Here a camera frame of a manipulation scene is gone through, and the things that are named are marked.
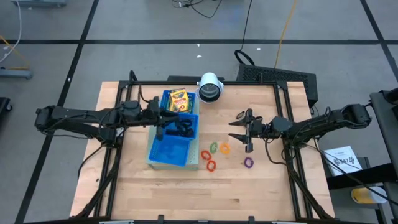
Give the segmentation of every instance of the black floor stripe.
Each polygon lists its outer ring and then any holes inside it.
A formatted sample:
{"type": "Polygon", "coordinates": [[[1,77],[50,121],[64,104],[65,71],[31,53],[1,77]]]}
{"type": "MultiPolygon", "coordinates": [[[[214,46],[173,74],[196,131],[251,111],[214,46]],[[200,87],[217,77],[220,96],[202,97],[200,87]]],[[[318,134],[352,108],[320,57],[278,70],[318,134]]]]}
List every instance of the black floor stripe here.
{"type": "MultiPolygon", "coordinates": [[[[88,34],[89,29],[90,29],[91,22],[93,21],[94,14],[95,14],[95,11],[96,11],[96,8],[97,8],[97,5],[98,5],[98,1],[99,0],[94,0],[93,1],[93,5],[91,6],[90,13],[88,14],[88,18],[87,18],[87,21],[86,21],[86,24],[85,24],[85,28],[83,29],[83,33],[81,34],[81,38],[80,38],[78,47],[76,48],[75,56],[74,56],[74,58],[72,60],[72,64],[70,65],[70,68],[69,68],[69,71],[68,71],[68,75],[67,75],[67,77],[65,79],[65,83],[64,83],[63,88],[62,88],[62,92],[61,92],[60,98],[58,99],[58,105],[59,106],[63,106],[63,104],[65,102],[65,99],[67,97],[69,86],[70,86],[70,83],[72,81],[73,75],[75,73],[76,66],[78,64],[78,61],[79,61],[79,58],[80,58],[80,55],[81,55],[81,50],[82,50],[82,48],[84,46],[84,41],[87,38],[87,34],[88,34]]],[[[25,192],[24,198],[22,200],[21,206],[19,207],[19,211],[18,211],[16,220],[15,220],[16,224],[23,223],[24,220],[25,220],[27,211],[29,209],[30,202],[32,201],[32,197],[33,197],[34,191],[36,189],[37,182],[39,181],[40,173],[42,171],[42,168],[43,168],[43,165],[44,165],[44,162],[45,162],[45,158],[47,157],[47,153],[49,152],[49,149],[50,149],[51,141],[52,141],[52,137],[50,137],[50,136],[47,136],[45,138],[45,140],[44,140],[42,149],[41,149],[40,154],[39,154],[39,158],[37,159],[37,162],[36,162],[32,177],[30,178],[30,181],[29,181],[29,184],[28,184],[28,188],[26,189],[26,192],[25,192]]]]}
{"type": "MultiPolygon", "coordinates": [[[[17,40],[8,40],[15,44],[17,40]]],[[[188,39],[188,40],[85,40],[84,44],[151,45],[151,44],[241,44],[239,39],[188,39]]],[[[19,44],[79,44],[80,40],[21,40],[19,44]]],[[[279,40],[245,40],[245,44],[279,44],[279,40]]],[[[297,45],[374,45],[380,40],[284,40],[283,44],[297,45]]],[[[397,45],[398,40],[386,40],[397,45]]]]}
{"type": "Polygon", "coordinates": [[[361,0],[361,4],[365,10],[366,15],[368,16],[369,22],[372,25],[373,31],[376,34],[377,39],[380,41],[381,48],[383,49],[384,55],[386,55],[386,58],[391,67],[391,70],[392,70],[393,74],[395,75],[396,79],[398,80],[398,67],[397,67],[394,57],[391,55],[390,49],[387,46],[387,44],[394,44],[394,43],[397,43],[397,41],[396,40],[391,40],[391,41],[384,40],[384,37],[380,32],[379,26],[377,25],[376,20],[374,19],[366,0],[361,0]]]}

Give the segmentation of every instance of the red ring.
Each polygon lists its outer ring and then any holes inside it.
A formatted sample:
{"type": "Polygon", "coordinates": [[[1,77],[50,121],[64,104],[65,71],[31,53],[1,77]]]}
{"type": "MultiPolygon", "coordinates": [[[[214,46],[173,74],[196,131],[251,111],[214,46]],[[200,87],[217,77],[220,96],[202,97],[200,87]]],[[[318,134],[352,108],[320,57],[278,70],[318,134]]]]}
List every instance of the red ring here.
{"type": "Polygon", "coordinates": [[[217,164],[216,164],[215,161],[210,160],[210,161],[207,162],[207,167],[206,168],[207,168],[208,171],[213,172],[214,170],[216,170],[216,167],[217,167],[217,164]]]}
{"type": "Polygon", "coordinates": [[[210,160],[211,159],[211,154],[210,154],[210,152],[209,151],[207,151],[207,150],[203,150],[201,153],[200,153],[200,155],[201,155],[201,158],[202,159],[204,159],[204,160],[210,160]]]}

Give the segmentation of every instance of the blue plastic bin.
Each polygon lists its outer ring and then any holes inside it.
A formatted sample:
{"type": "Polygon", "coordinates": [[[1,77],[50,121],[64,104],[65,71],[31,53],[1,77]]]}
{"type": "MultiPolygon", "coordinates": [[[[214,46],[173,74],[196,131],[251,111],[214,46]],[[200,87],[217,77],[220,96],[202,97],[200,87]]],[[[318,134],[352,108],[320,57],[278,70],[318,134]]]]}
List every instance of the blue plastic bin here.
{"type": "Polygon", "coordinates": [[[163,140],[154,139],[150,149],[149,159],[155,162],[185,166],[187,163],[191,140],[197,137],[199,116],[195,114],[179,113],[180,120],[192,121],[190,128],[193,129],[192,137],[173,136],[166,134],[166,130],[176,130],[175,123],[169,124],[163,129],[163,140]]]}
{"type": "MultiPolygon", "coordinates": [[[[171,92],[170,90],[164,90],[163,91],[162,100],[160,101],[160,108],[163,108],[163,109],[167,108],[167,101],[170,98],[170,92],[171,92]]],[[[191,114],[192,114],[193,113],[193,107],[195,106],[196,94],[187,92],[187,95],[188,95],[189,101],[192,102],[192,109],[191,109],[191,114]]]]}

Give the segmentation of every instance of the wooden tabletop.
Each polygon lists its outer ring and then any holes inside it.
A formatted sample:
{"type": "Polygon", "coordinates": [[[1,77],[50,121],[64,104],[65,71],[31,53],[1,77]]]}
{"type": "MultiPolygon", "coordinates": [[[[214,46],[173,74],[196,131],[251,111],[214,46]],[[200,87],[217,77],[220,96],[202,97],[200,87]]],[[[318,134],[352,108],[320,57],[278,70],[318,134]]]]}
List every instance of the wooden tabletop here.
{"type": "MultiPolygon", "coordinates": [[[[118,82],[103,82],[96,109],[114,106],[118,82]]],[[[162,96],[163,90],[185,87],[194,92],[196,86],[142,86],[145,99],[162,96]]],[[[289,94],[295,121],[309,119],[307,97],[302,82],[289,82],[289,94]]],[[[135,86],[131,99],[137,98],[135,86]]],[[[284,115],[283,93],[280,91],[284,115]]],[[[200,105],[199,147],[209,149],[212,142],[227,142],[231,153],[213,155],[217,170],[208,172],[200,159],[198,171],[153,170],[146,164],[149,128],[129,128],[124,137],[123,152],[114,198],[113,219],[156,220],[294,220],[294,211],[286,167],[272,164],[264,149],[264,141],[253,139],[254,151],[244,152],[244,145],[228,133],[244,133],[243,127],[228,126],[242,110],[252,108],[254,116],[269,122],[277,116],[273,87],[225,86],[221,98],[212,104],[200,105]],[[245,157],[254,159],[254,166],[243,166],[245,157]]],[[[85,157],[100,146],[89,140],[85,157]]],[[[282,161],[282,141],[269,144],[271,157],[282,161]]],[[[103,149],[81,170],[71,215],[76,215],[88,203],[98,188],[104,161],[103,149]]],[[[303,148],[302,160],[307,185],[319,204],[334,216],[330,194],[320,155],[314,149],[303,148]]],[[[305,217],[302,194],[297,188],[301,214],[305,217]]],[[[104,215],[108,192],[104,193],[101,214],[104,215]]]]}

